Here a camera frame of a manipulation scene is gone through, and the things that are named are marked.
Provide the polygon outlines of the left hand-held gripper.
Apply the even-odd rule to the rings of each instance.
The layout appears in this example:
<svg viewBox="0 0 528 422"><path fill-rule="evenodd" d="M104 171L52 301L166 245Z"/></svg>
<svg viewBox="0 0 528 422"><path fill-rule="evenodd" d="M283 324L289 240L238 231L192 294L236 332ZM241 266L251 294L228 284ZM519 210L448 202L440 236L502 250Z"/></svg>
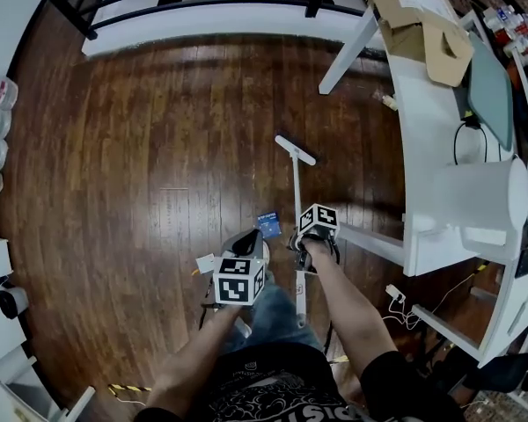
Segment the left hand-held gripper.
<svg viewBox="0 0 528 422"><path fill-rule="evenodd" d="M202 274L210 276L203 308L253 306L265 287L264 258L202 257Z"/></svg>

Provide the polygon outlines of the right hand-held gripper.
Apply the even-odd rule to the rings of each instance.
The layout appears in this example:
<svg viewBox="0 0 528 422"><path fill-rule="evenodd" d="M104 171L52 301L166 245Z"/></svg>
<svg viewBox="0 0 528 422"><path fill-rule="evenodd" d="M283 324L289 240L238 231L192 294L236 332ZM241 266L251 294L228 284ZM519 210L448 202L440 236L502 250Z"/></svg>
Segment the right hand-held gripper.
<svg viewBox="0 0 528 422"><path fill-rule="evenodd" d="M298 219L296 231L290 237L288 248L297 254L296 270L304 273L316 273L312 259L304 247L304 239L312 239L326 244L330 254L340 263L340 250L337 237L340 224L337 210L320 204L313 204Z"/></svg>

